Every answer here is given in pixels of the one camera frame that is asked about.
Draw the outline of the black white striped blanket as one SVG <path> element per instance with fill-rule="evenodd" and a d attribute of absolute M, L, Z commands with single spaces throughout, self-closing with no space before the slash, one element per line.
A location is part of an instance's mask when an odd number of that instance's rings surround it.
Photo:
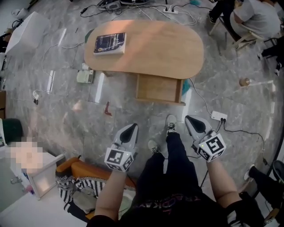
<path fill-rule="evenodd" d="M 93 177 L 75 179 L 70 173 L 55 173 L 60 198 L 65 203 L 64 210 L 78 219 L 89 222 L 86 217 L 92 211 L 93 217 L 107 217 L 118 221 L 126 183 L 125 172 L 112 171 L 107 181 Z"/>

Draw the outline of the wooden drawer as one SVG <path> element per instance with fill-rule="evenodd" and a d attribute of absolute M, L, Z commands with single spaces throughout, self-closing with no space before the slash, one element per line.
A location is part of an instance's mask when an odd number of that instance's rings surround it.
<path fill-rule="evenodd" d="M 135 98 L 142 102 L 185 106 L 181 100 L 183 82 L 182 79 L 138 74 Z"/>

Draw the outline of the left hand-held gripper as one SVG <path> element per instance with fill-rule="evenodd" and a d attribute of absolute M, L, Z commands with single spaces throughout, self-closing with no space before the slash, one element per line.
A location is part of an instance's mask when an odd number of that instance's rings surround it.
<path fill-rule="evenodd" d="M 121 128 L 114 137 L 114 143 L 106 150 L 104 163 L 107 167 L 111 170 L 127 172 L 137 156 L 137 152 L 133 149 L 137 139 L 138 125 L 136 123 Z M 127 145 L 131 149 L 127 150 L 118 144 Z"/>

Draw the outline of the grey cloth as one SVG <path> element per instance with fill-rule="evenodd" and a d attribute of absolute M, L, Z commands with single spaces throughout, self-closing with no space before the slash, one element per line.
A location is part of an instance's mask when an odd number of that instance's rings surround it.
<path fill-rule="evenodd" d="M 95 209 L 97 199 L 84 192 L 75 191 L 73 194 L 73 202 L 78 208 L 88 214 Z"/>

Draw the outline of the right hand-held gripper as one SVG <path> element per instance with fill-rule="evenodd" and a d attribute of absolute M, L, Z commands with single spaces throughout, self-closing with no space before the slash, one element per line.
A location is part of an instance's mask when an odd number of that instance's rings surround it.
<path fill-rule="evenodd" d="M 193 149 L 203 157 L 206 162 L 219 158 L 226 149 L 226 144 L 220 133 L 212 130 L 209 122 L 197 115 L 187 115 L 185 125 L 190 136 L 193 138 Z"/>

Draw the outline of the person's left forearm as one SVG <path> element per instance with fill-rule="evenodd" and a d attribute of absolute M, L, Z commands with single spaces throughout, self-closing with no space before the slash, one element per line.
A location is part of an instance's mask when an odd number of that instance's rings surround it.
<path fill-rule="evenodd" d="M 119 208 L 123 198 L 126 181 L 126 173 L 113 171 L 107 180 L 103 190 L 100 192 L 96 208 L 96 215 L 104 215 L 114 221 L 118 220 Z"/>

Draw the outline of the dark green chair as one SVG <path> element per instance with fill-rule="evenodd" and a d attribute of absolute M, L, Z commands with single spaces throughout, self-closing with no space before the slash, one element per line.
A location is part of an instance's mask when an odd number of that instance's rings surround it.
<path fill-rule="evenodd" d="M 23 128 L 19 119 L 7 118 L 2 120 L 4 139 L 6 144 L 21 141 L 23 137 Z"/>

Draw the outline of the person's black shirt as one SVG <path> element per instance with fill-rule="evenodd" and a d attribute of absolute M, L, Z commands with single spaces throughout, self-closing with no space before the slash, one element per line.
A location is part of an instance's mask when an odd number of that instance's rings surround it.
<path fill-rule="evenodd" d="M 120 220 L 96 215 L 86 227 L 263 227 L 253 199 L 223 208 L 200 190 L 170 194 L 161 200 L 134 201 Z"/>

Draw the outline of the person's black trousers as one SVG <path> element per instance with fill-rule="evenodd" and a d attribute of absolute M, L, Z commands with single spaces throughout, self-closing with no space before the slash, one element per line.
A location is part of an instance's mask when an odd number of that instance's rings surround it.
<path fill-rule="evenodd" d="M 164 156 L 157 152 L 149 158 L 137 181 L 135 200 L 161 200 L 172 194 L 195 195 L 202 193 L 198 185 L 193 162 L 186 154 L 178 133 L 168 133 L 166 137 L 168 165 L 164 174 Z"/>

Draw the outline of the dark blue book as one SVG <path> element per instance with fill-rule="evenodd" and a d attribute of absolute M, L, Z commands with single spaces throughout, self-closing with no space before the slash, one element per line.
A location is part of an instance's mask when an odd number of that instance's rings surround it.
<path fill-rule="evenodd" d="M 124 54 L 126 48 L 126 33 L 100 35 L 96 38 L 94 55 Z"/>

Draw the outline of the person's right shoe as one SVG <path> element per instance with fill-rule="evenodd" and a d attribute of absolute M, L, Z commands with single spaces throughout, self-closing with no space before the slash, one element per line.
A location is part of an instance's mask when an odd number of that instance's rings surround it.
<path fill-rule="evenodd" d="M 177 119 L 174 115 L 169 114 L 166 118 L 166 131 L 167 134 L 175 133 L 177 127 Z"/>

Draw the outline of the person's right forearm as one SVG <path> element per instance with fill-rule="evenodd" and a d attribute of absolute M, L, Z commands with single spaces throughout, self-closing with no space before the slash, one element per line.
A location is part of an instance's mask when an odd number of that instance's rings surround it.
<path fill-rule="evenodd" d="M 226 208 L 241 201 L 236 184 L 219 159 L 207 162 L 209 179 L 216 202 Z"/>

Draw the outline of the white cabinet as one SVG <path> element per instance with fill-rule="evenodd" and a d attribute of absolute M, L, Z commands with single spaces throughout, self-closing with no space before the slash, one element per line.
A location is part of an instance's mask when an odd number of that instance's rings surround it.
<path fill-rule="evenodd" d="M 22 141 L 8 147 L 10 169 L 31 194 L 40 199 L 55 185 L 57 163 L 64 159 L 46 152 L 37 142 Z"/>

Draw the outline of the green knitted cloth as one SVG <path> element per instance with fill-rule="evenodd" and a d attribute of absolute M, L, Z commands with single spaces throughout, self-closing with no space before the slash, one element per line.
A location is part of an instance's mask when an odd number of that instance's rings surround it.
<path fill-rule="evenodd" d="M 125 214 L 131 207 L 133 196 L 129 193 L 123 193 L 122 202 L 118 212 L 118 218 L 121 219 L 122 215 Z"/>

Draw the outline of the brown cardboard box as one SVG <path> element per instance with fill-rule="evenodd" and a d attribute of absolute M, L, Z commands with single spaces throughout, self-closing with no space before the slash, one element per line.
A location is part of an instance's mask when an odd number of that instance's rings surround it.
<path fill-rule="evenodd" d="M 5 119 L 6 91 L 0 91 L 0 118 Z"/>

